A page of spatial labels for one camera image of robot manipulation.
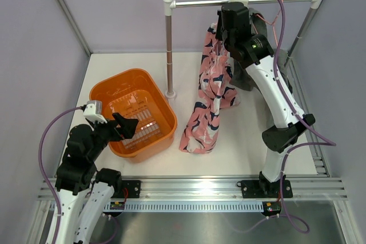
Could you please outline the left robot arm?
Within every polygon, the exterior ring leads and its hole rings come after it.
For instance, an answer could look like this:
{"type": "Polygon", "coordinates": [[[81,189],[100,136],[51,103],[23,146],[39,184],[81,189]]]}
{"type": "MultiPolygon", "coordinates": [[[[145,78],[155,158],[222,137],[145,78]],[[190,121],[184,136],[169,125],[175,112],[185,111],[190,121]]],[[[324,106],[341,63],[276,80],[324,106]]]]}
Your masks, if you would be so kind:
{"type": "Polygon", "coordinates": [[[110,199],[139,198],[140,181],[124,180],[117,170],[96,167],[109,143],[132,139],[136,132],[137,119],[119,113],[112,117],[92,115],[86,124],[71,129],[56,182],[46,182],[55,199],[47,243],[89,243],[110,199]]]}

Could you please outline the pink wire hanger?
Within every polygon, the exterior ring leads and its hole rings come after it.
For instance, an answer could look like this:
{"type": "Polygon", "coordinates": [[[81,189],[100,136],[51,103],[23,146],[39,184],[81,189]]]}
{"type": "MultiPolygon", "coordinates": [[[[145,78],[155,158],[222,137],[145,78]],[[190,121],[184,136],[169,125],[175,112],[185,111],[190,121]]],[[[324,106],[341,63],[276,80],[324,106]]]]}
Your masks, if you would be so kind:
{"type": "Polygon", "coordinates": [[[260,21],[264,22],[266,25],[268,25],[272,28],[273,39],[274,39],[276,47],[279,45],[279,39],[278,39],[277,33],[276,33],[276,31],[277,31],[276,23],[279,20],[279,18],[282,18],[282,17],[283,17],[283,13],[282,13],[282,9],[281,9],[280,5],[279,5],[279,10],[278,10],[276,16],[271,21],[265,19],[265,17],[263,15],[261,15],[260,13],[254,13],[255,19],[259,19],[260,21]]]}

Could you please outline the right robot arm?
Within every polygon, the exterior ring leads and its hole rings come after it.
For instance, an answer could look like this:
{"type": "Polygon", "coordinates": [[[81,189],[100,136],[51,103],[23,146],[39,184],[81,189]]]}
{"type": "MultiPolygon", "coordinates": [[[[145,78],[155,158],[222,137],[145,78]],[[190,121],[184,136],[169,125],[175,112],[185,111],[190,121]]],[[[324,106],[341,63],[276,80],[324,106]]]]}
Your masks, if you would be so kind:
{"type": "Polygon", "coordinates": [[[315,118],[297,105],[266,36],[252,32],[249,9],[243,3],[228,2],[221,6],[217,39],[223,41],[230,56],[253,80],[270,109],[274,125],[262,133],[268,149],[258,185],[264,196],[271,197],[282,186],[285,155],[315,123],[315,118]]]}

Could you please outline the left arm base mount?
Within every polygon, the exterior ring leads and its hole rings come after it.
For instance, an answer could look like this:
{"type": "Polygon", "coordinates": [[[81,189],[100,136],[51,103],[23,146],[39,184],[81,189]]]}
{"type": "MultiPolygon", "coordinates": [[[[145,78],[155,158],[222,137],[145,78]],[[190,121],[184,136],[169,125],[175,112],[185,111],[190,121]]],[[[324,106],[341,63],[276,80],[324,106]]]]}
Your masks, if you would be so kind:
{"type": "Polygon", "coordinates": [[[127,199],[137,199],[140,197],[141,181],[139,180],[122,180],[121,183],[118,183],[117,191],[114,190],[113,183],[108,183],[107,186],[111,186],[114,191],[113,199],[124,199],[125,195],[127,195],[127,199]]]}

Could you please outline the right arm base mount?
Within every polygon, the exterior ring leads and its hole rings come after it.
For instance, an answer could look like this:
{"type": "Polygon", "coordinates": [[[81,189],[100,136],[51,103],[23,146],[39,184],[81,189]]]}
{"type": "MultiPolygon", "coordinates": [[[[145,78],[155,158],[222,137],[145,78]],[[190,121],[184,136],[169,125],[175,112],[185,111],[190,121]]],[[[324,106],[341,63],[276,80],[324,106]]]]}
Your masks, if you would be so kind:
{"type": "Polygon", "coordinates": [[[266,180],[250,179],[237,181],[236,186],[241,189],[243,198],[280,198],[280,192],[284,198],[292,198],[291,182],[283,180],[283,188],[280,190],[280,180],[268,183],[266,180]]]}

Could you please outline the pink shark print shorts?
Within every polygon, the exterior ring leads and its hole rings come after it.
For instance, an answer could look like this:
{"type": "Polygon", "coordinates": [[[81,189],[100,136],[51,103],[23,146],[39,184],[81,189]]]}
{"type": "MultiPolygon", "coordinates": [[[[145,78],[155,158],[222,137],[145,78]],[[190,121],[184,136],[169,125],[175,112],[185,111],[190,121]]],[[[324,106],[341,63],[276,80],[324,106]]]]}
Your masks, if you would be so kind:
{"type": "Polygon", "coordinates": [[[179,150],[210,153],[217,142],[220,111],[240,104],[237,90],[230,84],[234,60],[216,38],[217,24],[209,26],[198,75],[198,97],[181,136],[179,150]]]}

